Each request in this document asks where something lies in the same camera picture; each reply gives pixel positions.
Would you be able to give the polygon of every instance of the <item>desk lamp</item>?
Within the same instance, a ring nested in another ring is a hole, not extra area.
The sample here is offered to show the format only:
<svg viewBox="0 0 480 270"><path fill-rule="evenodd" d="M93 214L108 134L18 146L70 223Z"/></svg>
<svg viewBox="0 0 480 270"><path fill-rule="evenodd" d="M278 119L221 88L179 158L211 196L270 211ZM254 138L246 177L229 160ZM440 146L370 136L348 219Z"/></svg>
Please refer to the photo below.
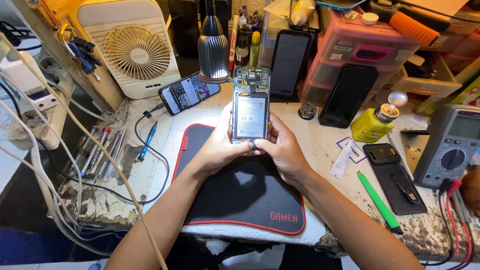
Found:
<svg viewBox="0 0 480 270"><path fill-rule="evenodd" d="M214 0L205 1L206 17L202 34L198 39L198 60L200 80L207 84L221 84L228 81L228 40L223 35L220 21L215 16Z"/></svg>

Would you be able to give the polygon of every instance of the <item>black mouse pad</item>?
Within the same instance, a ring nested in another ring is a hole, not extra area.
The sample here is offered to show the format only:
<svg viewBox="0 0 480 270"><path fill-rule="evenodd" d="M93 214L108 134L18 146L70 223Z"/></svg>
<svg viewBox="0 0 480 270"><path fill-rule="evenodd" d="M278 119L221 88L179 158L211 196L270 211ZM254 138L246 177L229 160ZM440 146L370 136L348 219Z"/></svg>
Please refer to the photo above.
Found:
<svg viewBox="0 0 480 270"><path fill-rule="evenodd" d="M207 141L213 127L193 124L185 130L174 179ZM286 235L305 228L303 196L283 182L267 154L239 157L208 177L185 224L231 223Z"/></svg>

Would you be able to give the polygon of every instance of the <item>green marker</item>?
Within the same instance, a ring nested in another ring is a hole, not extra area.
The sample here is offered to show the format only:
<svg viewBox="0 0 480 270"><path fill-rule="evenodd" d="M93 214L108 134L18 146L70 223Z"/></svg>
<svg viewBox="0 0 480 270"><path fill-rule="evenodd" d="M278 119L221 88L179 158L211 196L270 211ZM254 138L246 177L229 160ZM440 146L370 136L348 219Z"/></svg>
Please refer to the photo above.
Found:
<svg viewBox="0 0 480 270"><path fill-rule="evenodd" d="M398 225L395 216L392 214L392 212L390 212L390 210L388 210L382 199L380 199L380 196L378 196L373 186L370 184L370 182L368 182L367 177L365 177L365 175L360 171L357 172L357 176L360 179L360 182L363 184L363 187L365 187L365 189L367 190L368 194L372 198L377 208L380 210L380 213L387 221L391 231L396 234L403 234L403 231L400 228L400 225Z"/></svg>

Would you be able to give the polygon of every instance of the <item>forearm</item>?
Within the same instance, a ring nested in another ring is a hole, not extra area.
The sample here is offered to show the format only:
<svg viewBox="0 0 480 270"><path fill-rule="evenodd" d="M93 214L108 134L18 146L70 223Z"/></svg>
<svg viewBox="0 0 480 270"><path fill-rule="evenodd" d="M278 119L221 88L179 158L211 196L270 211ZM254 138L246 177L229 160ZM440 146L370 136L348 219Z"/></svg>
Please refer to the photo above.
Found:
<svg viewBox="0 0 480 270"><path fill-rule="evenodd" d="M206 178L193 164L187 165L168 190L145 214L156 244L167 258L190 206ZM110 269L158 270L158 262L142 221L138 221L117 246L105 267Z"/></svg>
<svg viewBox="0 0 480 270"><path fill-rule="evenodd" d="M316 172L298 189L361 269L423 269L407 247Z"/></svg>

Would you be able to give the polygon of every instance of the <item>fan grille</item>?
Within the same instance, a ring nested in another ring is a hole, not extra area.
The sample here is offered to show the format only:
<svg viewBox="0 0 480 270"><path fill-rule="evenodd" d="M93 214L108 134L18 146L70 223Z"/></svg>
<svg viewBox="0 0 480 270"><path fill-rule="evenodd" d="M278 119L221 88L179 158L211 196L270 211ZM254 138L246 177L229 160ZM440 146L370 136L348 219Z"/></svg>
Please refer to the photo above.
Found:
<svg viewBox="0 0 480 270"><path fill-rule="evenodd" d="M124 25L113 29L106 37L104 54L117 72L134 80L153 80L170 65L170 49L154 31Z"/></svg>

